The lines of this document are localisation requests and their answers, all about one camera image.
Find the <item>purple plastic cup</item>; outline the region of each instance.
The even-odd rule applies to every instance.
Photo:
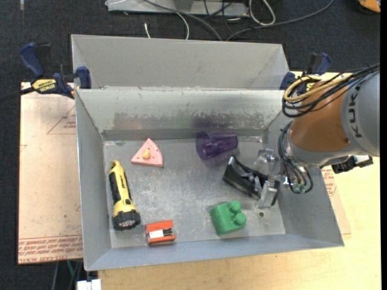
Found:
[[[196,150],[203,160],[214,158],[238,146],[238,137],[231,132],[200,131],[196,135]]]

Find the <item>wooden table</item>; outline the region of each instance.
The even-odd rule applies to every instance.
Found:
[[[381,289],[380,158],[334,178],[351,226],[344,247],[104,270],[102,289]]]

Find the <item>gray metal bin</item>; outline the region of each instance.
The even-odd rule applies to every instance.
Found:
[[[239,257],[342,246],[318,169],[305,195],[280,190],[264,210],[222,180],[227,160],[208,164],[195,150],[201,130],[232,131],[246,165],[272,148],[286,119],[279,84],[288,71],[282,46],[130,37],[72,36],[74,69],[91,89],[76,90],[83,256],[86,270]],[[163,167],[131,164],[147,138]],[[126,170],[141,225],[115,231],[108,172]],[[242,230],[217,236],[209,211],[238,200]],[[144,227],[172,219],[173,244],[148,246]]]

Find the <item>black carpet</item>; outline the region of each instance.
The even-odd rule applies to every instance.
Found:
[[[272,0],[277,23],[316,12],[331,0]],[[51,44],[51,65],[63,65],[71,73],[71,34],[146,37],[143,24],[150,25],[152,37],[183,39],[186,28],[175,14],[124,14],[107,11],[105,0],[0,0],[0,97],[19,89],[21,81],[33,75],[23,66],[18,52],[28,42]],[[190,39],[216,40],[216,36],[196,20],[186,18]],[[222,17],[205,19],[222,39],[230,36]],[[253,25],[250,19],[229,24],[237,31]],[[380,15],[359,11],[355,0],[334,0],[323,12],[285,25],[260,28],[240,34],[235,42],[283,44],[289,68],[303,70],[310,54],[326,53],[332,60],[330,71],[347,71],[380,61]],[[18,98],[0,104],[0,289],[49,289],[55,263],[18,266]],[[58,280],[66,288],[69,278],[65,263],[59,266]]]

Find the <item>yellow cable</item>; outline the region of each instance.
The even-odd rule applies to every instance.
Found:
[[[288,95],[289,95],[290,91],[292,91],[295,87],[297,87],[297,86],[300,85],[301,83],[308,83],[308,82],[306,82],[306,80],[311,80],[311,79],[312,79],[313,81],[315,81],[315,80],[321,81],[321,80],[322,80],[322,78],[319,77],[319,76],[314,76],[314,75],[305,76],[305,77],[303,77],[303,78],[301,78],[301,79],[296,80],[293,84],[291,84],[291,85],[286,89],[286,91],[285,91],[285,93],[284,93],[284,99],[285,99],[285,101],[288,101],[288,102],[294,102],[294,101],[300,101],[300,100],[303,100],[303,99],[305,99],[305,98],[307,98],[307,97],[310,97],[311,95],[313,95],[313,94],[315,94],[315,93],[317,93],[317,92],[319,92],[319,91],[321,91],[321,90],[324,90],[324,89],[327,89],[327,88],[332,87],[332,86],[334,86],[334,85],[337,85],[337,84],[341,83],[342,81],[344,81],[344,80],[350,78],[351,76],[352,76],[352,74],[349,73],[347,76],[344,76],[344,77],[342,77],[342,78],[333,80],[332,82],[330,82],[330,83],[328,83],[328,84],[326,84],[326,85],[322,85],[322,86],[320,86],[320,87],[318,87],[318,88],[316,88],[316,89],[310,90],[310,91],[306,92],[305,94],[301,94],[301,95],[298,95],[298,96],[296,96],[296,97],[289,97]]]

